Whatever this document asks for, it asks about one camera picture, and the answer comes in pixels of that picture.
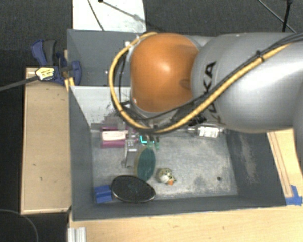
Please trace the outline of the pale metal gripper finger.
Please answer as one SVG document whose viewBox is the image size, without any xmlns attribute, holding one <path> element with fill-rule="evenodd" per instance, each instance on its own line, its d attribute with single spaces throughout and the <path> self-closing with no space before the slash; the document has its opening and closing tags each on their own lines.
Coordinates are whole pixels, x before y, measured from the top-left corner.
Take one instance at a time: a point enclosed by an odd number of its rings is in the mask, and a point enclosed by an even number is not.
<svg viewBox="0 0 303 242">
<path fill-rule="evenodd" d="M 122 161 L 123 167 L 125 168 L 133 167 L 137 153 L 138 153 L 137 141 L 133 139 L 126 140 L 124 146 L 124 158 Z"/>
</svg>

